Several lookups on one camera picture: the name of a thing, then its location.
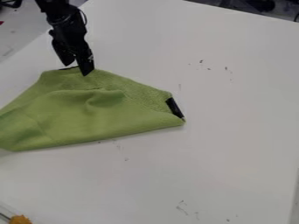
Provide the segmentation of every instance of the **stain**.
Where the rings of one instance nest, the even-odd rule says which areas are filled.
[[[195,217],[196,217],[196,219],[197,219],[198,221],[200,221],[200,218],[199,218],[199,212],[196,212],[196,213],[195,213]]]
[[[9,55],[10,53],[12,53],[13,52],[13,49],[11,48],[10,50],[8,50],[7,52],[5,52],[2,56],[7,56],[7,55]]]
[[[181,213],[183,213],[184,215],[186,215],[186,216],[189,215],[189,214],[188,214],[182,207],[180,207],[180,206],[176,206],[176,209],[177,209],[179,212],[181,212]]]

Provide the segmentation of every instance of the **green cloth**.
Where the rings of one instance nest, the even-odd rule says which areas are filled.
[[[184,124],[171,94],[105,71],[47,71],[0,110],[0,148],[27,151]]]

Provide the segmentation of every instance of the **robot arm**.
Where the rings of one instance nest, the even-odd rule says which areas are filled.
[[[87,34],[87,18],[69,0],[35,0],[52,26],[52,46],[65,66],[75,60],[84,76],[94,70],[94,56],[84,37]],[[22,0],[15,0],[20,6]]]

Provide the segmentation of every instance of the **dark spot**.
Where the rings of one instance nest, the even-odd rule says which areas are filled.
[[[196,212],[195,215],[196,215],[196,219],[197,219],[198,221],[200,221],[200,218],[199,218],[199,212]]]
[[[180,211],[181,213],[183,213],[184,215],[189,215],[182,207],[180,207],[180,206],[176,206],[176,209],[178,210],[178,211]]]

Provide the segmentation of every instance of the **table surface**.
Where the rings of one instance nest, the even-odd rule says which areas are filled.
[[[82,10],[97,67],[171,91],[187,124],[1,150],[0,201],[45,224],[288,223],[299,166],[298,24],[181,0],[91,0]],[[0,65],[0,106],[62,67],[50,40]]]

